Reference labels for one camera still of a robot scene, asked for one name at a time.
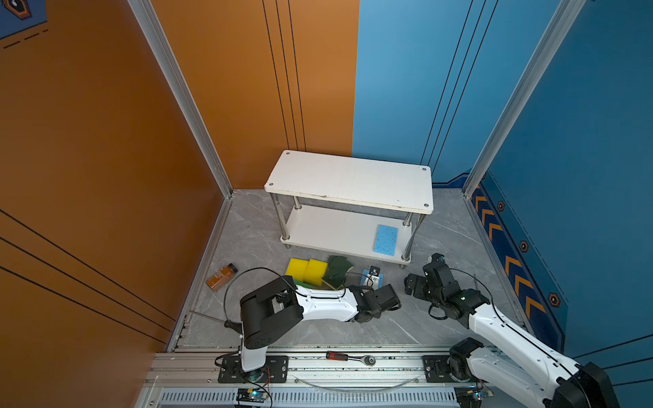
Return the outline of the green yellow wavy sponge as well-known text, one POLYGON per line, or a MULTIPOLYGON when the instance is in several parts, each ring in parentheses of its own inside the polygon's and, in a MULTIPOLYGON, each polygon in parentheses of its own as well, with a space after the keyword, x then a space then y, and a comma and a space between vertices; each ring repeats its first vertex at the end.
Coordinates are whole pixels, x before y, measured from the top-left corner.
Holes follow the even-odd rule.
POLYGON ((333 290, 340 290, 345 285, 347 274, 354 267, 347 258, 343 256, 331 256, 328 259, 326 273, 322 277, 324 285, 333 290))

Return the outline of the blue cellulose sponge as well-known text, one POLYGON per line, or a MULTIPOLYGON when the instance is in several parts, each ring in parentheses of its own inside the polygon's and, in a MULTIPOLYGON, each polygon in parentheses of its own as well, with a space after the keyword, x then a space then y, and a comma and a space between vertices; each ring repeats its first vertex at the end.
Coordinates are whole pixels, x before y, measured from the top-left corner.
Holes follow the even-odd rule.
POLYGON ((374 253, 394 257, 399 231, 396 227, 380 224, 373 245, 374 253))
POLYGON ((379 269, 363 270, 361 286, 372 287, 377 290, 384 285, 384 275, 379 269))

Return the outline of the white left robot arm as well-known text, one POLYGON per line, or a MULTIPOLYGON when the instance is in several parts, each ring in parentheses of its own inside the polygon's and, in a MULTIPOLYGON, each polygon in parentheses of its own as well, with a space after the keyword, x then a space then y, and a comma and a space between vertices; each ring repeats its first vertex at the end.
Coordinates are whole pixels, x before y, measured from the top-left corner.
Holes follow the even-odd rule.
POLYGON ((366 323, 400 307, 391 286, 308 289, 284 275, 241 298, 241 369, 263 368, 268 347, 303 321, 366 323))

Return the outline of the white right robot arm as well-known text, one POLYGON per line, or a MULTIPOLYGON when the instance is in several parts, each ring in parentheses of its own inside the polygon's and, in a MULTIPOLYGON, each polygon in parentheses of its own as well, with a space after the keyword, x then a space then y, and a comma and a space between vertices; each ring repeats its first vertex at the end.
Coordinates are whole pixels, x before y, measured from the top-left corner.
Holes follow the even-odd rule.
POLYGON ((476 334, 450 350, 453 378, 490 383, 526 407, 617 407, 607 373, 594 363, 582 365, 517 325, 494 304, 484 283, 462 289, 440 253, 421 275, 404 280, 409 296, 443 311, 476 334))

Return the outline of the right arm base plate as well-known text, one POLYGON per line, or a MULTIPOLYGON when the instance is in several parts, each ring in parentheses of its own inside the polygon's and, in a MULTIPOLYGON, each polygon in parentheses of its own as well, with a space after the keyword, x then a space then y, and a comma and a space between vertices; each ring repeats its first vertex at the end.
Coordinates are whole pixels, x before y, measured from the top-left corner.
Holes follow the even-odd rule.
POLYGON ((422 357, 425 380, 428 384, 458 383, 452 375, 449 355, 424 355, 422 357))

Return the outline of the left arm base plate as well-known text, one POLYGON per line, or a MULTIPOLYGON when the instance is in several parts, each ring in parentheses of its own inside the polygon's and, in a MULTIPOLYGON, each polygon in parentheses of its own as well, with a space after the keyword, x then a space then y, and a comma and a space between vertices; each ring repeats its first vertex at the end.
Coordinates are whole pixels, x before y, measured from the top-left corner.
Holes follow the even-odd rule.
POLYGON ((241 367, 240 355, 221 355, 214 361, 218 369, 220 384, 285 384, 287 382, 288 357, 273 355, 267 357, 265 364, 251 372, 241 367))

